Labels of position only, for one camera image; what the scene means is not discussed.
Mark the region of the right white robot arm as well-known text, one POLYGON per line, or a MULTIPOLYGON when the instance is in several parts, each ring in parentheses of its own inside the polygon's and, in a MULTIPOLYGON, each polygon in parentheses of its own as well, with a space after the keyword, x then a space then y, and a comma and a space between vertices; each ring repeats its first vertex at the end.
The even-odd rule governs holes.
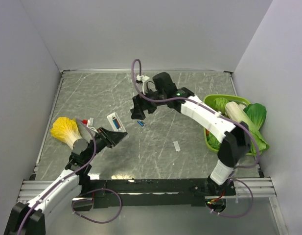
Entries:
POLYGON ((219 195, 225 189, 225 182, 239 160, 251 149, 251 133, 244 121, 236 123, 226 119, 200 100, 192 91, 183 87, 178 89, 170 75, 161 72, 153 78, 145 75, 133 75, 133 85, 137 95, 133 97, 134 107, 131 109, 132 119, 145 119, 144 111, 152 114, 158 106, 166 105, 176 110, 209 130, 220 142, 218 162, 209 176, 209 192, 219 195))

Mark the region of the blue battery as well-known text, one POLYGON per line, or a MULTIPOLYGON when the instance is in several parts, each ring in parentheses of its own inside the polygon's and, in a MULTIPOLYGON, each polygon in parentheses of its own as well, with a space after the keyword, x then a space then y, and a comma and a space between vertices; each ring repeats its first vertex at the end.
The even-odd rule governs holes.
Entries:
POLYGON ((137 123, 138 123, 140 126, 143 126, 143 127, 146 126, 145 123, 144 123, 143 121, 141 121, 141 120, 138 120, 137 123))

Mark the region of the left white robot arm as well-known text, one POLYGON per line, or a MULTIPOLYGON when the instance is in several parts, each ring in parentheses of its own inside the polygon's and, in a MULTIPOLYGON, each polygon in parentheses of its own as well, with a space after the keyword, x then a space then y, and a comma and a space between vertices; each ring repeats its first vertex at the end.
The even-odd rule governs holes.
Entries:
POLYGON ((87 141, 79 133, 68 138, 71 155, 59 177, 44 191, 27 203, 18 202, 11 210, 4 234, 44 235, 50 218, 76 196, 87 196, 91 191, 90 162, 104 148, 113 148, 127 136, 127 132, 98 128, 87 141))

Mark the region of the blue battery lone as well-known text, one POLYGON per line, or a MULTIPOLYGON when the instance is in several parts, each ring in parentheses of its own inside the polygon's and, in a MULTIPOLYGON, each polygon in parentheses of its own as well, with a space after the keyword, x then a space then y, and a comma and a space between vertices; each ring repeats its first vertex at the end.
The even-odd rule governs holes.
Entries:
POLYGON ((115 128, 118 130, 118 129, 121 129, 121 124, 119 123, 119 121, 118 121, 118 119, 116 118, 116 117, 114 117, 113 119, 112 119, 112 121, 113 121, 113 124, 114 124, 114 126, 115 126, 115 128))

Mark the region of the white remote control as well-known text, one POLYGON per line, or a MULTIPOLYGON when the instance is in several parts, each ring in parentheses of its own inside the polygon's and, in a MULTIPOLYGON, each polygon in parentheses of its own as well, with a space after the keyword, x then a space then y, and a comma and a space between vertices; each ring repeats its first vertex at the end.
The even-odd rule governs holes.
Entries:
POLYGON ((109 121, 113 131, 126 132, 126 129, 116 112, 107 115, 107 120, 109 121))

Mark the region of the white battery cover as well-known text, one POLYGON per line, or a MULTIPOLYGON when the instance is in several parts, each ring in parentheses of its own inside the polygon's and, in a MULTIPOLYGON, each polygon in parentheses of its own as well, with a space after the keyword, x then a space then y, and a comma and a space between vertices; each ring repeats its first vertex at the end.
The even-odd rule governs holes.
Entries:
POLYGON ((175 147, 176 152, 180 152, 181 151, 178 141, 174 141, 173 145, 175 147))

